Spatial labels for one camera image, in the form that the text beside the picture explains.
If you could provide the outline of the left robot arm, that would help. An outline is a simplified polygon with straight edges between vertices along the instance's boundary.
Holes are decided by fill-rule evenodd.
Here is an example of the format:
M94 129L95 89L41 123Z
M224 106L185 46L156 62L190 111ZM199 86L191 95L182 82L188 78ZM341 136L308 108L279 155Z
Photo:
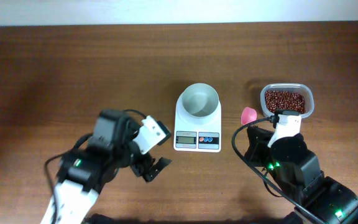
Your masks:
M82 223L103 187L129 167L151 182L171 161L154 159L150 150L171 137L170 130L151 116L138 123L130 110L102 110L92 133L83 135L62 154L57 180L45 169L52 193L42 223Z

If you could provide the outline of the pink measuring scoop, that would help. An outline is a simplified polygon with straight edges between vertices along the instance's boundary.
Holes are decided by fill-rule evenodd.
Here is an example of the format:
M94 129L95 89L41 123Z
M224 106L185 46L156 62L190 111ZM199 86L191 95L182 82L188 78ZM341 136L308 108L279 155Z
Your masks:
M245 125L254 122L257 119L257 112L255 109L245 107L241 114L241 124Z

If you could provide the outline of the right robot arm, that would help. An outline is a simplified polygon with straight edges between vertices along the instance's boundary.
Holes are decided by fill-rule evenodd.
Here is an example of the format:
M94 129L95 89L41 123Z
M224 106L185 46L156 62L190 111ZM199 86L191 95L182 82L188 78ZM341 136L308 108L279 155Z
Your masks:
M320 169L317 155L307 148L301 134L269 141L273 132L257 126L247 128L250 146L245 158L263 167L279 189L306 211L296 211L309 222L358 223L358 196Z

